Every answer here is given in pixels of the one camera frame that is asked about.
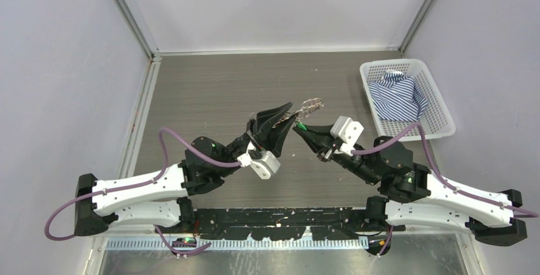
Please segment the green key tag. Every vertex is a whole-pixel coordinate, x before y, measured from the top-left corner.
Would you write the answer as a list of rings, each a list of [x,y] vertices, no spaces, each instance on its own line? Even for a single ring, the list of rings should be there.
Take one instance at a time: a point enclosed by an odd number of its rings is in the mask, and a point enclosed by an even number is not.
[[[301,130],[307,130],[306,126],[301,122],[297,122],[296,127],[301,129]]]

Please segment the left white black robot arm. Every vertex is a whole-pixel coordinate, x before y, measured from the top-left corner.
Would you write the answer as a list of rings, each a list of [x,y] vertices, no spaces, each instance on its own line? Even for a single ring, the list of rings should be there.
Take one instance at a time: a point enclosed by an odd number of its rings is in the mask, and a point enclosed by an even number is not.
[[[224,145],[205,136],[191,143],[168,128],[158,139],[166,151],[163,134],[185,145],[185,157],[155,172],[130,178],[100,180],[94,174],[79,176],[76,186],[74,236],[94,236],[120,225],[150,224],[190,232],[195,225],[190,197],[221,187],[236,171],[249,168],[262,180],[280,168],[279,157],[297,116],[292,103],[258,112],[242,135]]]

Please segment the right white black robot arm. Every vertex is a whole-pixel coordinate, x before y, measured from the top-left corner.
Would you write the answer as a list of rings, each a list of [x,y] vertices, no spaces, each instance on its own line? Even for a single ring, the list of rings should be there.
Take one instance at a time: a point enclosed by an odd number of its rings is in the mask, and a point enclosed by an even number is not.
[[[522,195],[514,189],[486,192],[439,177],[434,169],[417,164],[413,152],[390,136],[374,140],[374,153],[334,125],[305,126],[293,130],[322,162],[343,169],[375,185],[364,224],[371,230],[419,225],[465,232],[480,243],[511,246],[527,238],[526,223],[515,215]]]

